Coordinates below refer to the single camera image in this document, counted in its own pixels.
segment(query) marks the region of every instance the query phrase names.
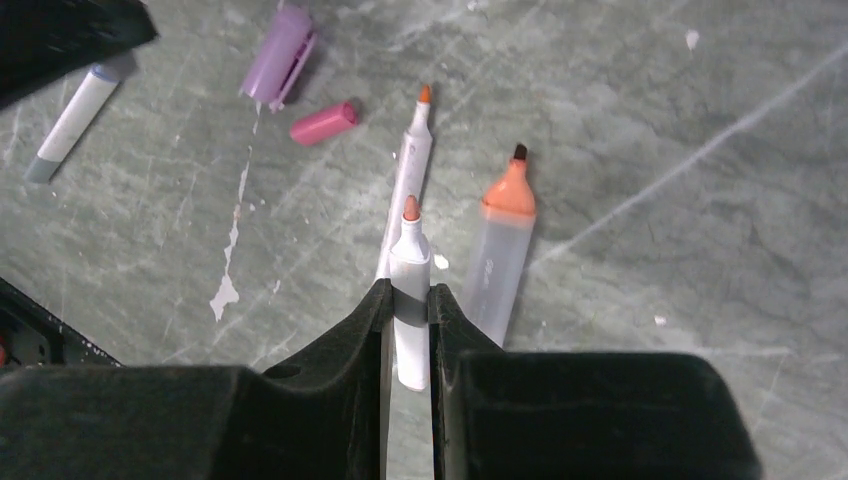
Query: pink marker cap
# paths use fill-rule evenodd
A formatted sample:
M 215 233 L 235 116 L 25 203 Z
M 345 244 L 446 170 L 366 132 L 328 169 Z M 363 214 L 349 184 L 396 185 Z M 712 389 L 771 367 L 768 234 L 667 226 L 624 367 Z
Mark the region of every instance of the pink marker cap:
M 306 9 L 283 6 L 274 15 L 241 91 L 257 102 L 268 104 L 272 112 L 281 110 L 316 41 Z
M 294 122 L 292 140 L 301 145 L 314 145 L 355 127 L 359 120 L 350 102 L 342 102 Z

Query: white marker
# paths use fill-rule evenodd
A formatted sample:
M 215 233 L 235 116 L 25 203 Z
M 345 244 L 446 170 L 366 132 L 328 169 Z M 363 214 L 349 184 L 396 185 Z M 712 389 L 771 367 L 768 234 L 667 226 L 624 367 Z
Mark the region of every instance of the white marker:
M 389 218 L 386 220 L 386 230 L 383 232 L 383 244 L 380 246 L 380 259 L 377 262 L 375 280 L 389 276 L 389 249 L 400 238 L 401 213 L 404 202 L 410 195 L 421 197 L 424 187 L 424 174 L 427 173 L 427 162 L 430 159 L 430 146 L 433 136 L 427 128 L 430 116 L 430 86 L 424 85 L 415 106 L 415 116 L 412 124 L 403 134 L 403 144 L 398 159 L 395 188 L 392 191 L 392 203 L 389 206 Z
M 93 66 L 38 149 L 24 178 L 34 183 L 50 181 L 118 84 L 135 70 L 132 52 Z
M 400 229 L 400 238 L 389 253 L 398 380 L 420 392 L 430 380 L 427 294 L 431 256 L 430 244 L 421 231 L 421 210 L 412 195 L 406 199 Z

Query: marker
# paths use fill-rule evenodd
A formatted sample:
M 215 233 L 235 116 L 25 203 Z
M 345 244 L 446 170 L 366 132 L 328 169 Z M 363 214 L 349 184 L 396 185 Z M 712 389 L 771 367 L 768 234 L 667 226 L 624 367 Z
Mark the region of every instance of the marker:
M 421 210 L 413 195 L 406 198 L 400 230 L 400 238 L 389 252 L 398 380 L 406 388 L 420 392 L 430 381 L 427 293 L 431 255 L 430 244 L 421 231 Z
M 518 144 L 506 173 L 483 196 L 483 225 L 460 295 L 465 316 L 501 347 L 536 223 L 526 172 L 527 147 Z
M 118 84 L 136 68 L 132 52 L 94 65 L 41 144 L 24 179 L 34 183 L 49 182 Z
M 389 276 L 389 249 L 400 238 L 400 217 L 404 202 L 410 195 L 421 197 L 424 186 L 424 174 L 427 173 L 427 162 L 430 159 L 430 147 L 433 136 L 427 128 L 430 115 L 430 86 L 424 85 L 415 105 L 415 115 L 412 123 L 403 134 L 403 144 L 398 158 L 397 177 L 392 191 L 392 203 L 389 206 L 389 218 L 386 220 L 386 230 L 383 232 L 383 243 L 380 246 L 380 258 L 377 261 L 376 279 Z

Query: black object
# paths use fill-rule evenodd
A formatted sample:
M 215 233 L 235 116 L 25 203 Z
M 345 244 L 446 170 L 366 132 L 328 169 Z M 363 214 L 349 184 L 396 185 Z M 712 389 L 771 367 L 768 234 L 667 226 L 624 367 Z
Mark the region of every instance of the black object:
M 156 36 L 139 0 L 2 0 L 0 109 Z
M 758 479 L 730 391 L 666 353 L 504 353 L 431 290 L 437 479 Z
M 94 364 L 118 367 L 108 353 L 0 278 L 0 366 Z
M 391 305 L 391 285 L 377 282 L 350 316 L 264 376 L 244 367 L 0 376 L 0 478 L 380 478 Z
M 761 478 L 707 362 L 505 353 L 447 286 L 428 303 L 437 479 Z M 239 367 L 0 376 L 0 478 L 385 478 L 391 305 L 389 282 L 376 282 L 349 317 L 263 376 Z

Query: white paint chip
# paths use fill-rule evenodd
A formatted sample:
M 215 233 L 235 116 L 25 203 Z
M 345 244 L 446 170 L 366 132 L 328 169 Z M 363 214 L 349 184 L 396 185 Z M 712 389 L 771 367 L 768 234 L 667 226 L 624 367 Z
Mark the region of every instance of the white paint chip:
M 695 50 L 695 46 L 698 45 L 700 38 L 701 34 L 697 30 L 688 30 L 686 32 L 686 46 L 689 47 L 689 51 Z
M 224 248 L 224 259 L 226 260 L 226 263 L 224 264 L 224 276 L 221 277 L 221 285 L 218 287 L 218 293 L 216 293 L 215 297 L 209 301 L 209 306 L 212 307 L 212 311 L 215 313 L 216 322 L 220 322 L 221 318 L 224 316 L 224 307 L 230 303 L 236 303 L 239 301 L 239 294 L 233 285 L 233 280 L 230 278 L 230 261 L 232 260 L 233 249 L 236 247 L 236 242 L 238 242 L 238 221 L 241 217 L 241 202 L 244 198 L 244 187 L 245 184 L 247 184 L 247 172 L 249 170 L 250 162 L 248 161 L 244 166 L 244 171 L 241 172 L 241 178 L 239 179 L 238 203 L 233 210 L 233 226 L 230 228 L 230 244 Z
M 433 255 L 433 265 L 436 266 L 439 270 L 447 270 L 450 268 L 450 262 L 444 255 L 439 255 L 438 253 Z

